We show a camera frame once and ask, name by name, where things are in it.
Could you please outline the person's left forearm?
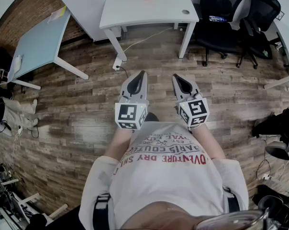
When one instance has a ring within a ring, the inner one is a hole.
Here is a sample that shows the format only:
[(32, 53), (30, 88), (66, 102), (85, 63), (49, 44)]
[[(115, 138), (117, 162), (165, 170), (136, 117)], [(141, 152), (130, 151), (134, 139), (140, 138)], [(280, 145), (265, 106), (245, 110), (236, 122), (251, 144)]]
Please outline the person's left forearm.
[(131, 129), (117, 128), (104, 156), (120, 161), (130, 146), (132, 135), (133, 131)]

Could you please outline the white flat device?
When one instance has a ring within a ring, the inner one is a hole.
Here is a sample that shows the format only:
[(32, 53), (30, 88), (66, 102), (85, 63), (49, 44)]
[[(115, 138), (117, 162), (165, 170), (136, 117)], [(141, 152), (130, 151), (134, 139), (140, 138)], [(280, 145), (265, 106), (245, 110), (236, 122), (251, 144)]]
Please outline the white flat device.
[(13, 61), (14, 73), (18, 72), (21, 69), (21, 64), (22, 64), (22, 56), (18, 55), (17, 57), (14, 58)]

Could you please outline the workbench with wooden legs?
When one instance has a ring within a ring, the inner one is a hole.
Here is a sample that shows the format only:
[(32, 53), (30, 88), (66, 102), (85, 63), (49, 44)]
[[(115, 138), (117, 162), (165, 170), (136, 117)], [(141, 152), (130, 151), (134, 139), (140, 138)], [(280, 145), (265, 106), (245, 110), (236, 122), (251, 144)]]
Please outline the workbench with wooden legs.
[(5, 168), (0, 166), (0, 208), (8, 212), (17, 230), (46, 230), (68, 208), (67, 204), (63, 204), (49, 215), (39, 212), (35, 204), (42, 199), (40, 193), (21, 199), (12, 189), (19, 180), (7, 179), (5, 175)]

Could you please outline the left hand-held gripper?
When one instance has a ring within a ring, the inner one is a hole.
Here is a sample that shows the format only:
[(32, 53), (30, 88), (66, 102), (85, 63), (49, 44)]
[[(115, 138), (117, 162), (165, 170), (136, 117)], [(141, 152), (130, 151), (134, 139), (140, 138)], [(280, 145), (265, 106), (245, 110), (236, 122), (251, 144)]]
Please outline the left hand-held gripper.
[(148, 114), (147, 73), (142, 70), (122, 84), (122, 96), (115, 104), (115, 122), (121, 129), (139, 130)]

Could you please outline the clear water bottle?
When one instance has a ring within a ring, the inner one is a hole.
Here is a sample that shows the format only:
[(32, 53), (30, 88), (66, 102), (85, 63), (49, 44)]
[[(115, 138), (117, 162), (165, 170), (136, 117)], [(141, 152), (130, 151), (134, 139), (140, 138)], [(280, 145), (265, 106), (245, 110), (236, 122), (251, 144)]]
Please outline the clear water bottle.
[(209, 16), (209, 20), (211, 22), (218, 22), (218, 23), (226, 23), (227, 22), (227, 19), (221, 17), (221, 16), (212, 16), (210, 15)]

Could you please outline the grey chair base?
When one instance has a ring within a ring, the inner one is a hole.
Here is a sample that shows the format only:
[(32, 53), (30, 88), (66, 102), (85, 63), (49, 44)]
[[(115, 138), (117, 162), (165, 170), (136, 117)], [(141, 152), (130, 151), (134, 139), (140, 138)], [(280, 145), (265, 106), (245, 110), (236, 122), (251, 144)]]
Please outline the grey chair base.
[(289, 161), (289, 143), (273, 141), (266, 145), (265, 151), (275, 158)]

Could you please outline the person's right forearm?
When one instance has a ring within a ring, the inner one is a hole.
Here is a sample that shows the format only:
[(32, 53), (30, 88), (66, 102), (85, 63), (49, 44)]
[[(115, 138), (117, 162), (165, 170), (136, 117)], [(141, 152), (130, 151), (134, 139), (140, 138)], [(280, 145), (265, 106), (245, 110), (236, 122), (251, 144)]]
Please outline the person's right forearm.
[(205, 124), (191, 129), (191, 132), (211, 159), (225, 159), (221, 146)]

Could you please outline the long white desk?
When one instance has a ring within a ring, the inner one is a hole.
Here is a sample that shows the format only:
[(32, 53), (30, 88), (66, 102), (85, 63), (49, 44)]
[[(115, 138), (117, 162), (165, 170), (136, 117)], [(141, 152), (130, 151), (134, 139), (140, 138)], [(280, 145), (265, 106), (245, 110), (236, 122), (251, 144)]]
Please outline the long white desk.
[(93, 41), (107, 39), (104, 31), (100, 29), (105, 0), (62, 0), (62, 2), (68, 7), (73, 18)]

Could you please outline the light blue table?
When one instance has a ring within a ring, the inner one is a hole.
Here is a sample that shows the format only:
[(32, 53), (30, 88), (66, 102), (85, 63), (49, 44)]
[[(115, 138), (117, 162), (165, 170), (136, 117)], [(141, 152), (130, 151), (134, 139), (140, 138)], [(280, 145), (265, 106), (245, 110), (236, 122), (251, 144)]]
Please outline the light blue table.
[(20, 38), (13, 56), (13, 60), (17, 58), (21, 59), (20, 69), (15, 71), (14, 61), (11, 63), (7, 76), (8, 83), (12, 82), (39, 90), (41, 89), (40, 86), (19, 80), (18, 78), (50, 63), (55, 63), (84, 80), (89, 78), (87, 74), (58, 56), (71, 12), (69, 9), (61, 8), (55, 14), (59, 14), (60, 16), (53, 20), (51, 20), (51, 17), (47, 17)]

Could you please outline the white table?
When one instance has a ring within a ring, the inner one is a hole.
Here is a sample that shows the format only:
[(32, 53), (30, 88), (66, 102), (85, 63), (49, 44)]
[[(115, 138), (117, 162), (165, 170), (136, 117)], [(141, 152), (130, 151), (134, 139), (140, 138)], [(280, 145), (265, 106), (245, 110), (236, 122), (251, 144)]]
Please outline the white table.
[(199, 21), (191, 0), (105, 0), (100, 29), (102, 29), (120, 59), (125, 62), (127, 57), (112, 32), (114, 27), (127, 27), (156, 23), (186, 23), (187, 28), (178, 54), (183, 58), (190, 38)]

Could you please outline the black mesh office chair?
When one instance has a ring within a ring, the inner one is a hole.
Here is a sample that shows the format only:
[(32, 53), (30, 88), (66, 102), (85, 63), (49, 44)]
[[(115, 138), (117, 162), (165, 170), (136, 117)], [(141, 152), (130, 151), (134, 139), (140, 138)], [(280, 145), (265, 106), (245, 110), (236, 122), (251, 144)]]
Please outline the black mesh office chair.
[[(234, 14), (242, 0), (200, 0), (194, 4), (199, 21), (194, 28), (195, 43), (205, 48), (205, 61), (208, 65), (209, 52), (221, 54), (222, 59), (229, 53), (236, 53), (238, 48), (237, 33), (231, 28)], [(226, 23), (211, 22), (209, 16), (221, 16)]]
[(256, 57), (272, 59), (272, 51), (267, 40), (266, 32), (274, 19), (279, 15), (281, 5), (278, 0), (251, 0), (249, 14), (240, 20), (240, 47), (242, 48), (241, 58), (236, 67), (239, 68), (246, 54), (248, 54), (254, 68), (258, 67)]

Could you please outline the person's eyeglasses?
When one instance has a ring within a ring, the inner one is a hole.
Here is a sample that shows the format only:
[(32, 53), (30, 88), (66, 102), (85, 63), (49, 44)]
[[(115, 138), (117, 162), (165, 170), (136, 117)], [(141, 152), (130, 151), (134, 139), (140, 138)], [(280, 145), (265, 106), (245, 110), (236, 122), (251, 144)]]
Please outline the person's eyeglasses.
[(192, 230), (267, 230), (268, 216), (269, 208), (237, 211), (206, 218)]

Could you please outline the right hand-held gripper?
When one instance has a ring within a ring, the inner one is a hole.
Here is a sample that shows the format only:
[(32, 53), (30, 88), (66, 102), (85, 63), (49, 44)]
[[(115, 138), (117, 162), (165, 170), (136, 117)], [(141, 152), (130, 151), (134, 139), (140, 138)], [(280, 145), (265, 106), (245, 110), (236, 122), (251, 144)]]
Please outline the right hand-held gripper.
[(204, 124), (210, 114), (207, 99), (203, 98), (196, 82), (185, 75), (172, 76), (174, 93), (177, 98), (177, 110), (188, 128), (197, 128)]

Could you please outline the yellow and white paper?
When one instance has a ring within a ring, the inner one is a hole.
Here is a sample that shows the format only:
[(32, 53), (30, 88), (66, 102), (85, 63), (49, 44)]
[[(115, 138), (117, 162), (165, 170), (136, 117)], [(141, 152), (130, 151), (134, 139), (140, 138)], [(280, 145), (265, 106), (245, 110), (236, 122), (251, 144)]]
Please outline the yellow and white paper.
[(51, 16), (49, 17), (48, 23), (50, 23), (51, 21), (54, 21), (56, 19), (58, 19), (59, 17), (63, 16), (66, 10), (66, 6), (62, 7), (61, 9), (54, 11), (51, 13)]

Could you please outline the white printed t-shirt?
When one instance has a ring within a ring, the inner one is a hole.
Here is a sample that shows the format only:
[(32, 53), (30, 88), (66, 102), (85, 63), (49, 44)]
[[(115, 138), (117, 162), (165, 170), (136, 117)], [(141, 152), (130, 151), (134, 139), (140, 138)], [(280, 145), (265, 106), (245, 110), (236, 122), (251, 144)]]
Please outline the white printed t-shirt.
[(94, 161), (79, 220), (86, 230), (192, 230), (248, 208), (238, 161), (211, 159), (182, 124), (145, 122), (120, 161)]

